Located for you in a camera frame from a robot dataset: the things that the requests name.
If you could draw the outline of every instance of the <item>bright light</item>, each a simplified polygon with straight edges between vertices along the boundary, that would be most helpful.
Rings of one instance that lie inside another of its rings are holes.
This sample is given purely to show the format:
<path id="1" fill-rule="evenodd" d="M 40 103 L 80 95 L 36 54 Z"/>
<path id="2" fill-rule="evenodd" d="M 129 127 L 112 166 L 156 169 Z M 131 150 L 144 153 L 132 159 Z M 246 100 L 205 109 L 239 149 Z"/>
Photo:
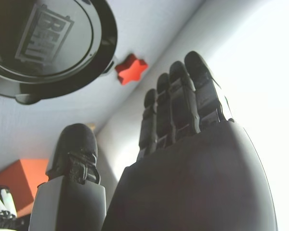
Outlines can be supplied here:
<path id="1" fill-rule="evenodd" d="M 208 64 L 262 161 L 278 228 L 289 231 L 289 0 L 260 8 Z"/>

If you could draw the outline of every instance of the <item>star-shaped object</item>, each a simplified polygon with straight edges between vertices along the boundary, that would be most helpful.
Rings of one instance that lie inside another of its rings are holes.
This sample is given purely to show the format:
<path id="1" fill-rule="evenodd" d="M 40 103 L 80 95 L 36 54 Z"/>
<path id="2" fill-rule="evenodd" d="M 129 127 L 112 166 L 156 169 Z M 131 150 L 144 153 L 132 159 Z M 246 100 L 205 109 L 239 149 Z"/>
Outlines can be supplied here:
<path id="1" fill-rule="evenodd" d="M 116 66 L 118 79 L 122 85 L 131 81 L 139 81 L 141 73 L 148 68 L 144 60 L 139 60 L 134 54 L 130 54 L 127 59 L 120 65 Z"/>

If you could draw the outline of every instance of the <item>white wall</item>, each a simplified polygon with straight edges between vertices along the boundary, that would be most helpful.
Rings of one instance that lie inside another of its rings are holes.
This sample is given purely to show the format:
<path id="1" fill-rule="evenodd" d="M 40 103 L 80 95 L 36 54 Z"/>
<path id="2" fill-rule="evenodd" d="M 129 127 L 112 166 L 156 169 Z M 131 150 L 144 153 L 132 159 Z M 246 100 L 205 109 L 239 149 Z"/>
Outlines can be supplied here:
<path id="1" fill-rule="evenodd" d="M 247 130 L 289 230 L 289 0 L 206 1 L 98 135 L 117 178 L 138 154 L 145 93 L 176 60 L 203 55 Z"/>

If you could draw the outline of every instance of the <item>printed logo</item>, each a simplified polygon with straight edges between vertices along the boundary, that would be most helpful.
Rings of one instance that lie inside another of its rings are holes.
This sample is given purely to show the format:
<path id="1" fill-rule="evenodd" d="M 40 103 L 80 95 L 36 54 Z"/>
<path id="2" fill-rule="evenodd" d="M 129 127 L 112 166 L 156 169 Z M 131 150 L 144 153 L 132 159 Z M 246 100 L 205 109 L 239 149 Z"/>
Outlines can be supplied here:
<path id="1" fill-rule="evenodd" d="M 15 58 L 22 62 L 51 64 L 58 55 L 74 22 L 35 5 L 27 22 Z"/>

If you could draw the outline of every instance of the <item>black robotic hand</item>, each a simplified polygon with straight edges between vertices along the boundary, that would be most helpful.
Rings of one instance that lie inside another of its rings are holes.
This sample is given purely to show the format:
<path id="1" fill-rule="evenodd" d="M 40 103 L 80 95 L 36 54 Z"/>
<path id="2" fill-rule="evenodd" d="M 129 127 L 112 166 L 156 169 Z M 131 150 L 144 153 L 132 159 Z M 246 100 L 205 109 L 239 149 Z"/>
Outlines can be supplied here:
<path id="1" fill-rule="evenodd" d="M 137 162 L 103 231 L 276 231 L 269 185 L 245 130 L 192 51 L 144 100 Z"/>

